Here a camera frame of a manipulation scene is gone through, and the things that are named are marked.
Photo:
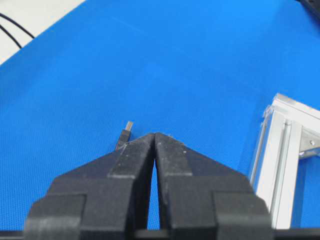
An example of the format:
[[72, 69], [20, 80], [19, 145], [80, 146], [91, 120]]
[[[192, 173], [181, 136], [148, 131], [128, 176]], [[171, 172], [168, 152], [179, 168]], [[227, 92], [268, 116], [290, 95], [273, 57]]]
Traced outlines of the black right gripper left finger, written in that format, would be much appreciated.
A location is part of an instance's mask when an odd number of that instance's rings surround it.
[[146, 227], [155, 135], [57, 176], [31, 207], [26, 240], [124, 240]]

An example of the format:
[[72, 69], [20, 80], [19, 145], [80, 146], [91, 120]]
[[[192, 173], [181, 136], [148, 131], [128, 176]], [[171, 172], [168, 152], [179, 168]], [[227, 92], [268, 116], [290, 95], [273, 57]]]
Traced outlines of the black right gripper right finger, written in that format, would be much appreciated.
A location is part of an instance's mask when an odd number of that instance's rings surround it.
[[173, 240], [271, 240], [266, 203], [242, 173], [156, 133], [161, 224]]

